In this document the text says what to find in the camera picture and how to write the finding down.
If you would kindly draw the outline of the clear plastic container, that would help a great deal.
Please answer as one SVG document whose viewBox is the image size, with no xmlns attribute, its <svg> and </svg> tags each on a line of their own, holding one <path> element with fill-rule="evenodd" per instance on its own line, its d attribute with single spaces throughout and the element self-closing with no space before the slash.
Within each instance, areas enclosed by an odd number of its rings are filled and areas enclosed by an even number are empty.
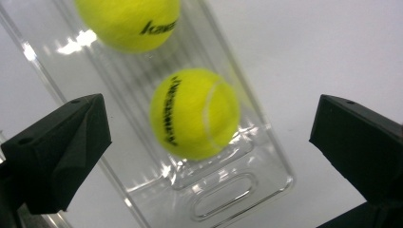
<svg viewBox="0 0 403 228">
<path fill-rule="evenodd" d="M 292 185 L 270 124 L 205 0 L 182 0 L 173 35 L 142 54 L 98 41 L 72 0 L 0 0 L 0 24 L 58 103 L 104 96 L 112 143 L 100 165 L 141 228 L 226 228 Z M 168 154 L 149 122 L 160 82 L 191 67 L 220 74 L 240 103 L 232 141 L 203 161 Z"/>
</svg>

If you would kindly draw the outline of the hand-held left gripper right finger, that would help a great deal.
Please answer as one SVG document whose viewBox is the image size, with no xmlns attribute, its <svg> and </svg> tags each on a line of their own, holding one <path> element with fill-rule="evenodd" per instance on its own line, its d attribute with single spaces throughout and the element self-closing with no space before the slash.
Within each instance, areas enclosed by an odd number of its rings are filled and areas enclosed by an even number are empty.
<svg viewBox="0 0 403 228">
<path fill-rule="evenodd" d="M 356 102 L 321 95 L 310 143 L 368 201 L 403 207 L 403 125 Z"/>
</svg>

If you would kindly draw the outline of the yellow tennis ball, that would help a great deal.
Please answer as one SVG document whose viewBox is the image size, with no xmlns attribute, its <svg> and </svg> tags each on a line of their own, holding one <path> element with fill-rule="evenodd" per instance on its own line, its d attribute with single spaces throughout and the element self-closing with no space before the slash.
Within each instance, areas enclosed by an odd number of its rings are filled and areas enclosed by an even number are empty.
<svg viewBox="0 0 403 228">
<path fill-rule="evenodd" d="M 161 46 L 181 13 L 181 0 L 74 0 L 74 4 L 104 44 L 128 52 Z"/>
<path fill-rule="evenodd" d="M 163 148 L 200 161 L 231 142 L 240 122 L 240 103 L 235 89 L 220 75 L 203 68 L 183 69 L 157 87 L 149 119 Z"/>
</svg>

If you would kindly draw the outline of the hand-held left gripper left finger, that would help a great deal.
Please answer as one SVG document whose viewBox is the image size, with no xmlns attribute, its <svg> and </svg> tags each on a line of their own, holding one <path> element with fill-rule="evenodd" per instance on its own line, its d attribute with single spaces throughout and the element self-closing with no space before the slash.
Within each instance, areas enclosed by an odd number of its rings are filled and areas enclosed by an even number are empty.
<svg viewBox="0 0 403 228">
<path fill-rule="evenodd" d="M 72 100 L 1 144 L 0 205 L 25 204 L 33 215 L 67 210 L 111 145 L 104 97 Z"/>
</svg>

